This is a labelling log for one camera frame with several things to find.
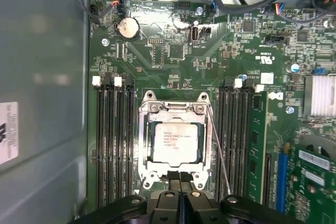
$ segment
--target motherboard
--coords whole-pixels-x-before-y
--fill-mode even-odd
[[[126,0],[91,21],[89,210],[149,198],[179,171],[217,200],[229,186],[307,223],[334,223],[335,17],[219,15],[213,4]]]

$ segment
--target barcode label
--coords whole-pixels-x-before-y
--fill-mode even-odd
[[[324,179],[320,178],[319,176],[316,176],[315,174],[306,171],[306,178],[314,181],[315,183],[319,184],[320,186],[324,187]]]
[[[314,164],[314,165],[317,165],[317,166],[320,166],[321,168],[323,169],[326,169],[326,170],[330,170],[330,162],[328,160],[325,160],[323,158],[319,158],[319,157],[316,157],[315,155],[311,155],[307,152],[303,152],[303,151],[299,151],[299,158],[311,163],[311,164]]]
[[[0,165],[18,155],[17,102],[0,103]]]

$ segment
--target integrated circuit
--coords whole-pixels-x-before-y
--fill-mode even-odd
[[[243,21],[243,32],[244,33],[253,33],[254,32],[254,22],[249,20]]]
[[[297,34],[297,42],[307,42],[308,41],[308,31],[299,30]]]

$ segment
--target cpu socket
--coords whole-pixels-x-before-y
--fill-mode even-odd
[[[168,171],[188,172],[197,189],[204,188],[211,171],[211,115],[206,92],[191,102],[158,101],[153,91],[145,93],[138,136],[138,172],[145,189]]]

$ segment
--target heatsink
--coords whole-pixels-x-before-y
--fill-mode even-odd
[[[305,78],[304,115],[336,116],[336,76]]]

